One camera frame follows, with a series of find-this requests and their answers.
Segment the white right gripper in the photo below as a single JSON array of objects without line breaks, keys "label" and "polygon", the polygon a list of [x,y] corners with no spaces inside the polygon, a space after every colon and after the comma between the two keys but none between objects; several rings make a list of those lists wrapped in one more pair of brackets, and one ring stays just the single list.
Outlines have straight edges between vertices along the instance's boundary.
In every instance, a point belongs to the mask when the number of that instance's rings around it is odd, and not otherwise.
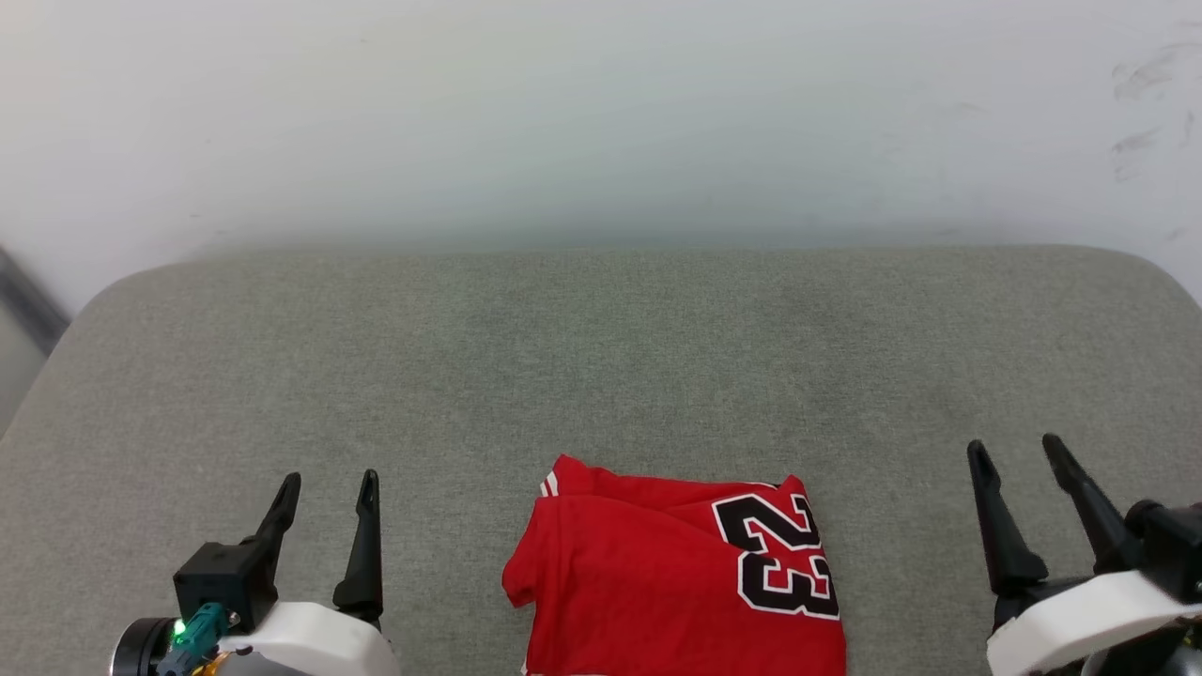
[{"label": "white right gripper", "polygon": [[[1000,625],[987,640],[990,674],[1047,672],[1167,628],[1174,621],[1200,619],[1198,603],[1178,600],[1146,573],[1129,573],[1143,563],[1142,542],[1127,530],[1123,515],[1061,437],[1043,434],[1040,445],[1057,486],[1075,505],[1094,555],[1093,573],[1100,576],[1039,601],[1017,619]],[[1046,561],[1027,547],[983,441],[966,445],[966,466],[990,591],[994,595],[1014,595],[1041,585],[1048,575]]]}]

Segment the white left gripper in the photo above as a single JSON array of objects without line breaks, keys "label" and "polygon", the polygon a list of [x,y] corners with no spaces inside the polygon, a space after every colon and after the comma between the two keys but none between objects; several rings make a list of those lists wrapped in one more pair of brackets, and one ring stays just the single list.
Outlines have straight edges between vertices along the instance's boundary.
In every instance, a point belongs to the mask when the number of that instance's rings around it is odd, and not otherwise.
[{"label": "white left gripper", "polygon": [[[294,522],[299,472],[288,472],[257,530],[240,540],[276,565]],[[337,610],[310,601],[280,601],[249,635],[228,635],[222,675],[399,675],[389,641],[375,628],[383,613],[381,509],[377,472],[367,469],[355,504],[358,518],[347,569],[333,592]]]}]

